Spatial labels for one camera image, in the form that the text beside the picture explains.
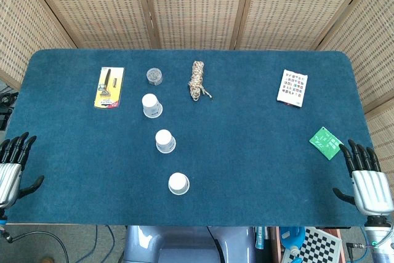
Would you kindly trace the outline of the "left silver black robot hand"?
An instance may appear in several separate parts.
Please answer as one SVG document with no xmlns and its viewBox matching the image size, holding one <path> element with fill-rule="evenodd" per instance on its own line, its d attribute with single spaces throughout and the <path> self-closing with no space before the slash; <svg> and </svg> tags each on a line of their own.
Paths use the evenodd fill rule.
<svg viewBox="0 0 394 263">
<path fill-rule="evenodd" d="M 1 215 L 17 200 L 34 193 L 44 181 L 44 176 L 39 176 L 29 187 L 20 188 L 31 147 L 37 138 L 28 139 L 28 136 L 29 132 L 25 132 L 1 142 Z"/>
</svg>

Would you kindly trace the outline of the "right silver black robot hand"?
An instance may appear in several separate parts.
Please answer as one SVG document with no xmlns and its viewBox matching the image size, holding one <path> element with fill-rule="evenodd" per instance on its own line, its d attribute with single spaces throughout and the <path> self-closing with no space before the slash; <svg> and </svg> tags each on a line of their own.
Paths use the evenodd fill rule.
<svg viewBox="0 0 394 263">
<path fill-rule="evenodd" d="M 354 205 L 364 216 L 389 216 L 393 212 L 393 200 L 385 173 L 371 147 L 363 147 L 348 140 L 350 149 L 340 144 L 353 187 L 353 195 L 346 195 L 333 188 L 338 199 Z"/>
</svg>

